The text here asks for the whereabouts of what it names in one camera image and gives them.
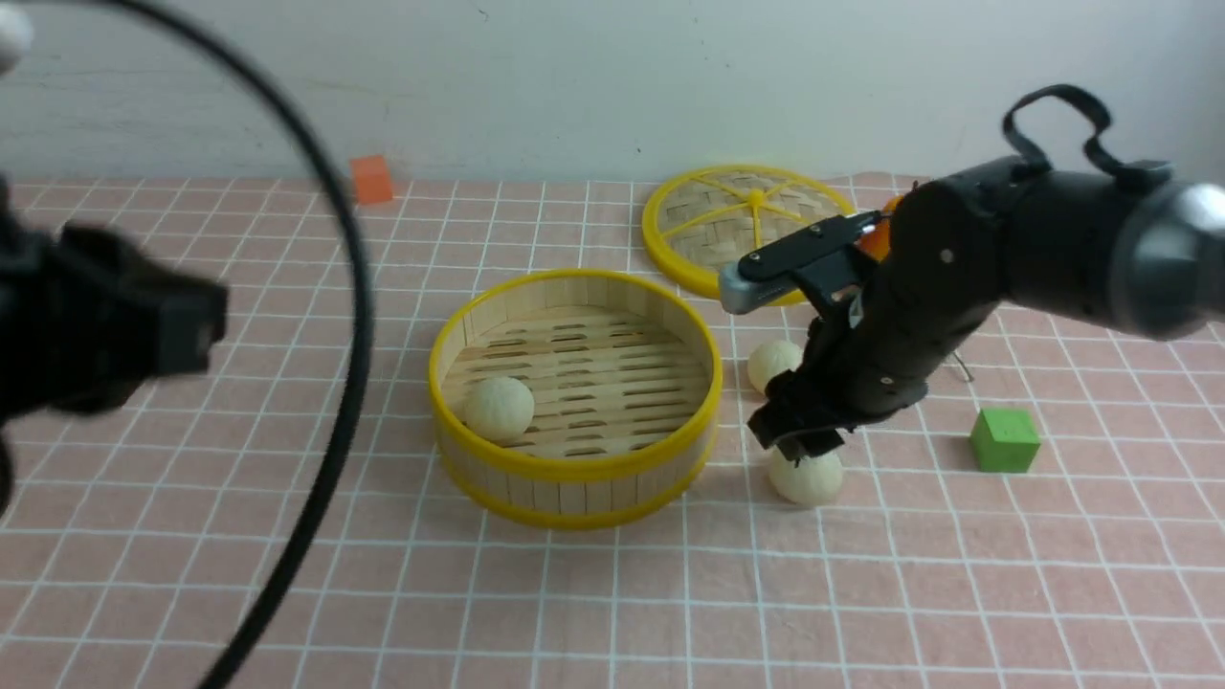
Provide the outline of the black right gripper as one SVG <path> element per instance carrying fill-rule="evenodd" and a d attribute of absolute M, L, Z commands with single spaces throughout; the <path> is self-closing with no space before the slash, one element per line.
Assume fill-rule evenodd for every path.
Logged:
<path fill-rule="evenodd" d="M 932 181 L 891 217 L 891 253 L 861 287 L 835 295 L 802 363 L 771 381 L 748 418 L 762 447 L 790 463 L 834 454 L 842 432 L 892 418 L 997 309 L 998 222 L 971 185 Z"/>

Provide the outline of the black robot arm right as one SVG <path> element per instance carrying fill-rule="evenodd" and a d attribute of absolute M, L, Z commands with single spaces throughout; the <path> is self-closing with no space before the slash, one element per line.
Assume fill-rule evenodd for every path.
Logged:
<path fill-rule="evenodd" d="M 802 363 L 748 418 L 762 447 L 827 454 L 924 400 L 1002 302 L 1167 342 L 1223 320 L 1223 188 L 1022 178 L 1005 158 L 924 183 L 888 212 L 833 215 L 741 257 L 726 309 L 799 291 Z"/>

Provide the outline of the black blurred left robot arm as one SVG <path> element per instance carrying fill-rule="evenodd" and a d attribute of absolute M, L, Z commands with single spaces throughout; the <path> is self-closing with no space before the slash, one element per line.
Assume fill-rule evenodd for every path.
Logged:
<path fill-rule="evenodd" d="M 145 383 L 209 370 L 229 291 L 107 227 L 31 230 L 1 188 L 1 422 L 96 417 Z"/>

